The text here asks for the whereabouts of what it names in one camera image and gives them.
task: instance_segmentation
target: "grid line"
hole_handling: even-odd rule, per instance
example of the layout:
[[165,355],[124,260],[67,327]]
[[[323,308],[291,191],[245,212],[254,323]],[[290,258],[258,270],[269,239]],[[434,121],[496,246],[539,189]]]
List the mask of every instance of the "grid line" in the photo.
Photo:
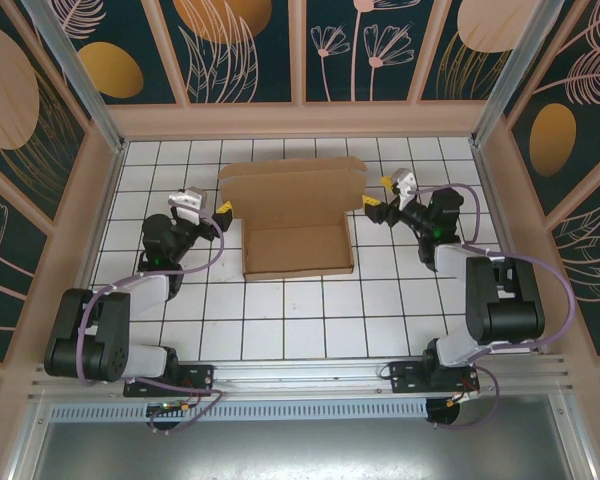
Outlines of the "grid line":
[[[440,138],[438,137],[438,146],[440,147],[440,151],[442,152],[442,144],[440,143]],[[447,181],[451,183],[451,177],[449,176],[449,169],[447,168],[447,162],[442,162],[444,164],[444,171],[447,174]],[[466,237],[464,236],[464,230],[462,229],[462,222],[458,219],[458,226],[460,227],[460,232],[462,234],[462,239],[464,240]],[[440,290],[440,278],[438,277],[438,272],[434,273],[436,279],[436,289],[438,290],[438,299],[440,300],[440,310],[442,311],[442,321],[444,322],[444,329],[449,333],[449,325],[447,324],[447,313],[444,310],[444,303],[442,302],[442,291]]]
[[[318,158],[318,142],[313,139],[314,156]],[[324,333],[324,358],[329,358],[327,353],[327,308],[324,303],[324,275],[320,275],[320,294],[322,295],[322,332]]]
[[[478,247],[481,245],[493,245],[492,243],[488,243],[488,244],[476,244]],[[383,245],[379,248],[388,248],[391,245]],[[199,249],[196,250],[198,252],[202,252],[208,249]],[[130,253],[133,250],[106,250],[103,253]],[[451,279],[453,277],[440,277],[441,279]],[[352,282],[352,281],[357,281],[358,278],[329,278],[325,281],[329,282],[329,283],[346,283],[346,282]],[[386,282],[387,280],[399,280],[399,281],[411,281],[411,280],[433,280],[432,277],[382,277],[382,278],[364,278],[363,279],[365,282]],[[295,280],[287,280],[290,283],[318,283],[320,282],[319,279],[311,279],[311,278],[307,278],[306,280],[299,280],[299,279],[295,279]],[[189,281],[189,282],[182,282],[183,285],[204,285],[204,284],[208,284],[208,285],[242,285],[245,282],[243,281],[227,281],[227,282],[222,282],[222,281],[212,281],[212,282],[203,282],[203,281]],[[106,284],[102,284],[102,283],[92,283],[93,287],[104,287],[106,286]]]
[[[251,160],[250,163],[253,163],[253,140],[251,140]],[[218,190],[220,189],[220,179],[218,179]],[[246,313],[247,313],[247,284],[246,282],[242,282],[244,283],[244,288],[242,289],[242,343],[240,344],[240,360],[242,360],[244,358],[244,326],[245,326],[245,317],[246,317]]]
[[[162,142],[158,144],[158,150],[156,151],[156,160],[153,165],[153,175],[151,176],[151,187],[153,187],[153,181],[156,177],[156,170],[158,169],[158,159],[160,158],[160,148],[162,147]],[[151,194],[147,195],[147,204],[144,207],[144,216],[146,218],[147,212],[149,211],[149,197]],[[138,250],[140,249],[140,243],[142,242],[142,230],[140,231],[140,238],[138,238]],[[140,256],[136,254],[135,264],[133,266],[133,271],[135,272],[138,263],[140,262]],[[162,321],[160,322],[160,334],[158,336],[158,345],[162,345],[162,331],[164,330],[164,316],[167,311],[167,305],[165,303],[162,308]]]
[[[380,152],[380,142],[376,138],[376,143],[378,145],[378,157],[382,159],[382,153]],[[389,235],[391,235],[391,248],[393,250],[393,262],[396,267],[396,278],[400,278],[400,269],[398,268],[398,255],[396,253],[396,242],[393,238],[393,228],[389,228]],[[404,334],[407,340],[407,351],[409,352],[409,356],[411,356],[411,346],[409,345],[409,327],[407,326],[406,312],[404,307],[404,297],[402,296],[402,282],[398,280],[398,293],[400,294],[400,307],[402,308],[403,315],[403,324],[404,324]]]
[[285,332],[285,324],[287,323],[286,321],[286,313],[285,313],[285,308],[284,308],[284,281],[282,282],[282,359],[286,359],[286,345],[287,345],[287,337],[286,337],[286,332]]
[[[419,317],[440,317],[442,314],[441,313],[419,313],[419,314],[413,314],[413,315],[403,315],[403,314],[394,314],[394,315],[347,315],[346,317],[343,317],[342,315],[327,315],[326,318],[327,319],[336,319],[336,318],[347,318],[347,319],[358,319],[358,318],[419,318]],[[449,314],[450,317],[453,316],[462,316],[462,314],[460,313],[451,313]],[[287,320],[320,320],[322,317],[319,316],[306,316],[306,317],[289,317],[287,318]],[[235,318],[214,318],[214,319],[186,319],[186,318],[176,318],[176,319],[166,319],[165,318],[165,322],[235,322],[238,319]],[[244,320],[246,322],[255,322],[255,321],[280,321],[282,320],[282,318],[267,318],[267,317],[246,317],[240,320]],[[160,320],[131,320],[132,323],[148,323],[148,322],[158,322]]]
[[[220,152],[218,153],[218,175],[220,175],[220,162],[222,161],[222,149],[224,147],[224,140],[220,140]],[[216,200],[215,203],[218,203],[218,190],[220,188],[220,179],[216,178]],[[209,244],[209,260],[211,260],[211,244]],[[200,349],[198,350],[198,360],[202,360],[202,346],[204,344],[204,324],[206,317],[206,309],[207,309],[207,294],[209,293],[209,268],[207,268],[207,280],[205,282],[204,287],[204,302],[202,304],[202,324],[200,325]],[[242,322],[243,330],[242,335],[244,336],[244,320]],[[242,342],[240,344],[240,359],[242,359]]]
[[[349,155],[349,141],[348,139],[345,140],[344,142],[345,144],[345,149],[347,152],[347,156]],[[360,242],[358,240],[358,226],[356,225],[356,221],[354,219],[353,221],[353,230],[354,230],[354,235],[355,235],[355,239],[356,239],[356,259],[358,261],[358,281],[360,282],[360,303],[362,304],[362,324],[364,327],[364,344],[365,344],[365,348],[367,351],[367,357],[369,356],[369,335],[367,333],[367,316],[366,316],[366,310],[365,310],[365,304],[364,304],[364,288],[362,288],[362,266],[360,265]],[[325,319],[325,330],[324,330],[324,336],[325,336],[325,356],[328,358],[327,355],[327,329],[326,329],[326,319]]]
[[96,263],[93,266],[93,272],[91,275],[91,284],[90,287],[93,288],[93,285],[98,276],[98,270],[100,268],[100,261],[102,259],[102,252],[104,250],[104,243],[107,240],[107,234],[109,233],[109,223],[111,222],[111,215],[113,215],[113,206],[116,204],[116,198],[118,196],[118,190],[120,189],[120,182],[122,182],[122,172],[124,172],[125,165],[127,164],[127,157],[129,156],[129,147],[124,154],[124,160],[122,161],[122,168],[120,169],[120,176],[116,181],[116,188],[113,191],[113,198],[111,199],[111,206],[109,207],[109,212],[107,213],[107,221],[104,226],[104,230],[102,232],[102,239],[100,239],[100,243],[98,244],[98,255],[96,257]]

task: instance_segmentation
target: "white tile floor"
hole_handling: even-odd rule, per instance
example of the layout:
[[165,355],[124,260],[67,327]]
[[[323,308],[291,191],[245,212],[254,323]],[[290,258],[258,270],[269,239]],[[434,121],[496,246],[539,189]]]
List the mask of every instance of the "white tile floor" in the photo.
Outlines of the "white tile floor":
[[[360,157],[368,167],[368,193],[382,200],[391,198],[380,187],[380,177],[401,167],[413,170],[421,186],[450,181],[476,186],[483,212],[479,243],[495,248],[493,224],[464,138],[134,142],[93,284],[134,272],[142,219],[169,214],[169,192],[185,186],[205,189],[211,210],[222,202],[217,175],[224,164],[316,155]],[[461,234],[471,237],[476,206],[473,198],[466,198]],[[353,274],[245,283],[241,223],[235,221],[218,264],[186,276],[174,300],[134,319],[132,341],[175,347],[184,361],[391,357],[420,355],[432,338],[462,325],[461,283],[419,262],[416,240],[406,226],[391,230],[374,225],[361,211],[350,215],[349,226]],[[183,266],[201,265],[214,253],[209,242],[199,240]]]

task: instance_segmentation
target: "metal vent grille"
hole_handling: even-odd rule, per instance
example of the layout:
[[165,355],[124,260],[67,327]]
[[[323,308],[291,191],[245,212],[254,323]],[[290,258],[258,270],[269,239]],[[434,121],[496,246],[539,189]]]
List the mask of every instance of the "metal vent grille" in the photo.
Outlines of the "metal vent grille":
[[[146,422],[147,406],[156,404],[65,404],[54,406],[52,423]],[[226,402],[200,421],[336,420],[426,417],[426,399]],[[168,422],[191,418],[200,407],[169,412],[156,418]]]

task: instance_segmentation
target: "dark green wallpaper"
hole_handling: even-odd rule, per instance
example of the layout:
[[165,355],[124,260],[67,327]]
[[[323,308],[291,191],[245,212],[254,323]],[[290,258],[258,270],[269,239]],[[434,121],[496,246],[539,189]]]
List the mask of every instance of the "dark green wallpaper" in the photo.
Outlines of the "dark green wallpaper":
[[551,27],[551,30],[549,30],[549,33],[542,42],[542,46],[538,50],[538,53],[536,54],[534,60],[531,62],[531,65],[529,65],[529,68],[527,68],[524,77],[520,81],[518,88],[516,88],[515,92],[513,92],[513,95],[511,95],[511,98],[509,99],[509,103],[507,103],[507,106],[504,108],[505,116],[509,116],[511,110],[518,102],[520,95],[522,95],[522,91],[527,86],[529,77],[531,77],[533,72],[535,72],[536,68],[538,68],[538,64],[542,60],[542,57],[544,57],[544,54],[547,52],[547,49],[549,48],[549,45],[551,45],[553,38],[556,36],[556,33],[558,33],[558,30],[560,30],[560,26],[562,25],[562,22],[564,22],[565,17],[571,10],[571,7],[573,7],[574,2],[575,0],[565,0],[562,4],[562,9],[560,10],[560,14],[558,15],[558,20],[556,20],[556,22],[553,24],[553,27]]
[[600,186],[553,230],[553,238],[600,355]]
[[67,86],[71,90],[71,93],[73,94],[73,98],[75,98],[76,101],[78,102],[78,105],[80,105],[80,109],[85,114],[85,116],[89,120],[91,120],[91,114],[87,110],[87,107],[85,107],[84,104],[82,103],[82,100],[80,99],[80,96],[76,92],[75,88],[73,88],[73,85],[71,84],[71,82],[69,82],[68,79],[65,77],[64,73],[62,72],[62,67],[60,67],[60,64],[56,60],[56,57],[53,55],[53,53],[51,52],[51,50],[47,46],[47,42],[45,42],[40,37],[40,34],[36,31],[35,27],[33,26],[33,21],[31,20],[31,17],[29,17],[29,14],[27,13],[27,9],[24,8],[24,5],[22,4],[22,1],[21,0],[16,0],[16,6],[20,9],[20,13],[22,13],[22,16],[24,17],[24,19],[29,24],[29,27],[33,30],[33,32],[38,37],[38,41],[40,41],[42,43],[42,48],[44,48],[45,52],[47,53],[47,56],[49,57],[49,59],[51,60],[51,62],[53,63],[53,65],[56,67],[56,70],[58,71],[58,73],[60,73],[60,75],[63,76],[63,78],[65,80],[65,83],[67,84]]
[[407,99],[433,4],[394,3],[359,12],[351,1],[307,1],[307,102],[351,101],[352,79],[355,100]]
[[512,132],[546,214],[600,162],[600,0],[588,4]]
[[452,0],[422,100],[486,100],[535,7]]
[[50,4],[106,104],[175,103],[140,0]]
[[83,138],[0,7],[0,172],[53,219]]
[[47,237],[0,196],[0,362],[31,287]]
[[160,5],[191,103],[291,101],[287,0]]

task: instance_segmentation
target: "yellow circle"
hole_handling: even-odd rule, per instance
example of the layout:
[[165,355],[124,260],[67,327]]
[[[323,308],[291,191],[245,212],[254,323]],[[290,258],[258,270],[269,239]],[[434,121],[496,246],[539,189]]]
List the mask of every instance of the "yellow circle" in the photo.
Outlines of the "yellow circle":
[[38,124],[40,94],[27,55],[0,30],[0,148],[15,150]]
[[540,1],[463,0],[458,11],[462,43],[483,53],[512,50]]
[[271,0],[173,0],[182,21],[193,33],[214,43],[244,40],[239,23],[232,25],[225,1],[236,17],[242,18],[252,36],[265,29],[271,19]]
[[120,47],[94,42],[82,47],[78,56],[96,88],[105,95],[129,98],[142,91],[142,71],[131,55]]
[[543,177],[560,171],[576,143],[576,119],[564,105],[544,107],[531,128],[529,153],[531,165]]

